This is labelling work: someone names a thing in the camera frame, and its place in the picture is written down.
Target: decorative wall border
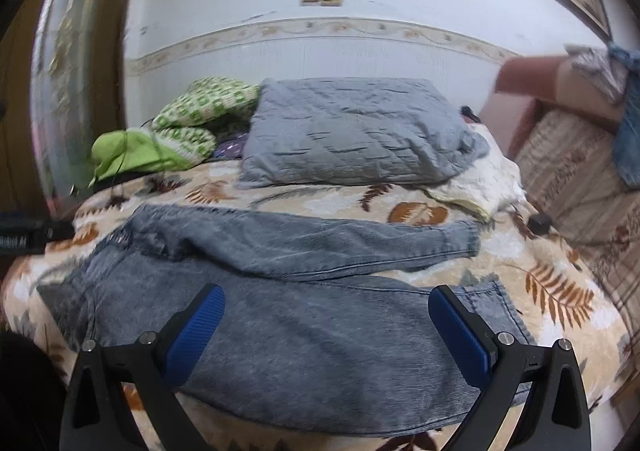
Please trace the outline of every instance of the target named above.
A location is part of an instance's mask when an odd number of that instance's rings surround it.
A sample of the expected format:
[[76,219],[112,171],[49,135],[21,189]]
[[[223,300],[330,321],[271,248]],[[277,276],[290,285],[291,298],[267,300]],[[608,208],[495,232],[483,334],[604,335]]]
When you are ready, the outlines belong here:
[[498,64],[517,55],[491,43],[425,25],[348,17],[295,18],[246,24],[190,38],[139,59],[125,60],[125,71],[127,76],[137,76],[206,52],[293,37],[375,38],[401,41],[452,50]]

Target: blue cloth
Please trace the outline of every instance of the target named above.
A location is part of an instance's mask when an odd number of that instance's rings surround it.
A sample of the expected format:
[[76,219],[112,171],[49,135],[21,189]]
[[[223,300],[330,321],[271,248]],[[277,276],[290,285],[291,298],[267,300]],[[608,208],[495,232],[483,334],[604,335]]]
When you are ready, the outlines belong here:
[[[462,421],[478,390],[431,322],[431,289],[372,274],[475,256],[479,243],[470,222],[146,205],[64,283],[38,291],[78,348],[85,338],[110,346],[159,331],[216,283],[225,314],[182,392],[290,429],[414,434]],[[453,290],[495,332],[534,342],[499,281]]]
[[640,188],[640,50],[627,52],[609,44],[609,55],[629,70],[625,114],[613,143],[613,162],[618,175],[631,189]]

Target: green cloth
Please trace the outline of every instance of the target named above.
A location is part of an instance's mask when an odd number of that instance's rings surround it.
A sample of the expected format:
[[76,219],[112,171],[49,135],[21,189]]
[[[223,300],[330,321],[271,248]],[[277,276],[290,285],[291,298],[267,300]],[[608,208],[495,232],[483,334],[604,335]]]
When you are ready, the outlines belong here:
[[219,77],[192,82],[150,127],[112,131],[95,141],[92,185],[126,171],[184,171],[202,163],[216,148],[216,136],[249,130],[257,100],[254,84]]
[[127,171],[185,171],[193,166],[191,160],[154,142],[149,131],[135,128],[100,135],[91,155],[96,164],[91,185]]

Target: screw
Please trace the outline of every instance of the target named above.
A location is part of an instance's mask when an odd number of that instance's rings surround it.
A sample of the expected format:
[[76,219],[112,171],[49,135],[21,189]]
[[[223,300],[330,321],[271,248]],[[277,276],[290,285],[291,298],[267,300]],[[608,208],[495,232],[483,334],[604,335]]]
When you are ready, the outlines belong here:
[[93,339],[87,339],[84,343],[82,343],[83,352],[91,352],[93,350],[95,350],[95,341]]
[[573,348],[569,339],[558,339],[558,346],[567,352]]
[[513,337],[508,332],[500,332],[498,334],[498,341],[500,341],[502,344],[504,344],[506,346],[511,346],[515,342],[515,340],[516,340],[516,338]]
[[138,341],[144,345],[150,345],[152,342],[156,340],[155,332],[144,332],[139,338]]

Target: sofa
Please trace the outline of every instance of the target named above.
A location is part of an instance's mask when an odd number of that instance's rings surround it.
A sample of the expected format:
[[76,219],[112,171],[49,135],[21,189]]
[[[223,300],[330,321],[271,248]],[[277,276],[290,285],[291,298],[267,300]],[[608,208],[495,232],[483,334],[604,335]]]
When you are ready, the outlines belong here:
[[[479,117],[520,167],[529,202],[551,216],[621,313],[629,336],[620,349],[633,376],[640,364],[640,193],[624,185],[612,162],[624,106],[607,102],[572,61],[508,60]],[[640,381],[627,384],[621,391]]]

